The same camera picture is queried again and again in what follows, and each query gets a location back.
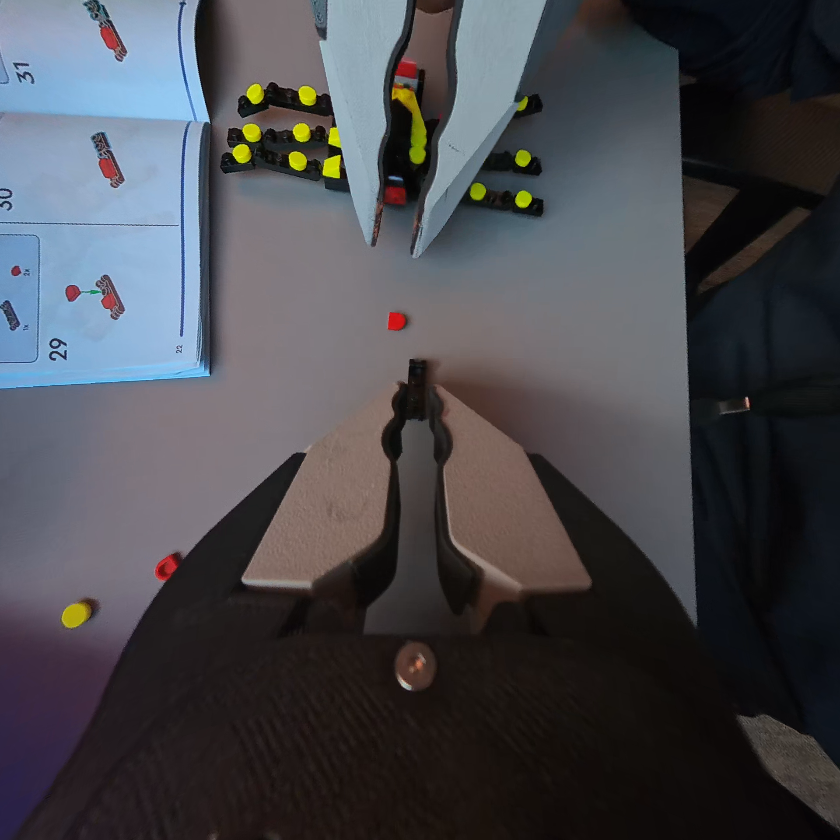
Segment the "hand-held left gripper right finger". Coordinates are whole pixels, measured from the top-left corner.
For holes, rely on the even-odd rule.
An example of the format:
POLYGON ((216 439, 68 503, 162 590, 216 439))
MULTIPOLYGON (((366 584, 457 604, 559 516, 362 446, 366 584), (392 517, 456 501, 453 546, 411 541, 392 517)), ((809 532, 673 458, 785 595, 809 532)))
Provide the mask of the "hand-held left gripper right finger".
POLYGON ((526 451, 439 385, 427 393, 437 478, 437 572, 479 632, 495 608, 587 592, 592 578, 526 451))

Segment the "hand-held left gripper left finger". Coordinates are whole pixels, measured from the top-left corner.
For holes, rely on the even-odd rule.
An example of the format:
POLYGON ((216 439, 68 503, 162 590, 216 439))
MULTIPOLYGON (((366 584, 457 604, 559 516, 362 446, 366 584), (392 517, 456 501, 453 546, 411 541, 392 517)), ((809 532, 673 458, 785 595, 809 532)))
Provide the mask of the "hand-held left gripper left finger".
POLYGON ((367 608, 393 581, 407 384, 346 417, 303 456, 242 574, 251 591, 367 608))

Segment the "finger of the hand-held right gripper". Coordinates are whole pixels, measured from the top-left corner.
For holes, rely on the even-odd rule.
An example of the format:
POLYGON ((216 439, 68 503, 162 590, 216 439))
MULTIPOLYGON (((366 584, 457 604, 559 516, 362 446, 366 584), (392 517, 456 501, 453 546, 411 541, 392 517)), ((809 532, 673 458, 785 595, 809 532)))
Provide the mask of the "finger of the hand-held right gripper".
POLYGON ((451 218, 518 106, 518 90, 545 1, 455 2, 447 70, 451 101, 434 136, 417 206, 412 257, 451 218))
POLYGON ((375 246, 380 231, 392 86, 412 32, 415 5, 311 2, 353 207, 369 246, 375 246))

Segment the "black yellow lego spider model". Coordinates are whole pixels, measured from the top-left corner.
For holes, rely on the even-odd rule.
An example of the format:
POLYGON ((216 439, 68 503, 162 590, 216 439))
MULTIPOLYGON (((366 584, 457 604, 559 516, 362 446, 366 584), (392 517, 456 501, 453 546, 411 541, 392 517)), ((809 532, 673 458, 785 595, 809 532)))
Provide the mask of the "black yellow lego spider model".
MULTIPOLYGON (((422 111, 426 71, 412 59, 402 59, 392 87, 392 131, 384 152, 384 204, 401 207, 415 202, 430 169, 429 151, 440 120, 422 111)), ((275 82, 248 87, 238 99, 238 115, 253 118, 269 109, 285 109, 310 117, 331 118, 331 125, 297 122, 289 129, 262 128, 247 122, 227 131, 228 151, 220 159, 225 174, 262 169, 348 193, 342 143, 327 92, 310 86, 282 87, 275 82)))

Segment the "lego instruction booklet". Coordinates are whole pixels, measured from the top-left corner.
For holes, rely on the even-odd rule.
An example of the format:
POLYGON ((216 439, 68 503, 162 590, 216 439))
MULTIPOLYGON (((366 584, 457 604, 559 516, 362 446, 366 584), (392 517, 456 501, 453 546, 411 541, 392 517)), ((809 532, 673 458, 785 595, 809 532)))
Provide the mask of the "lego instruction booklet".
POLYGON ((1 387, 209 374, 200 2, 1 2, 1 387))

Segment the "person's dark blue pants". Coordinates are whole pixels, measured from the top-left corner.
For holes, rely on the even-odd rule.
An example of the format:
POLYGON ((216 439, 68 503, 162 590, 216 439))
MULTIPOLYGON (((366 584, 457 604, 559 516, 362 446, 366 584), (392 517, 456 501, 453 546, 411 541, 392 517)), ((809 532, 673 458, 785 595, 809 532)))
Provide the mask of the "person's dark blue pants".
POLYGON ((699 630, 742 714, 838 762, 838 191, 689 321, 699 630))

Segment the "dark chair frame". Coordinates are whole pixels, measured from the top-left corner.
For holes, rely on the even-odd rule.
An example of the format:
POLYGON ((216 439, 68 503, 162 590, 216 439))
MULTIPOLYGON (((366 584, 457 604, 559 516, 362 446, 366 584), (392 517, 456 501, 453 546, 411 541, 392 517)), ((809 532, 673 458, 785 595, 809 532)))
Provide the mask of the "dark chair frame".
POLYGON ((816 209, 838 177, 838 101, 747 101, 714 87, 680 89, 682 171, 734 191, 686 255, 686 298, 793 211, 816 209))

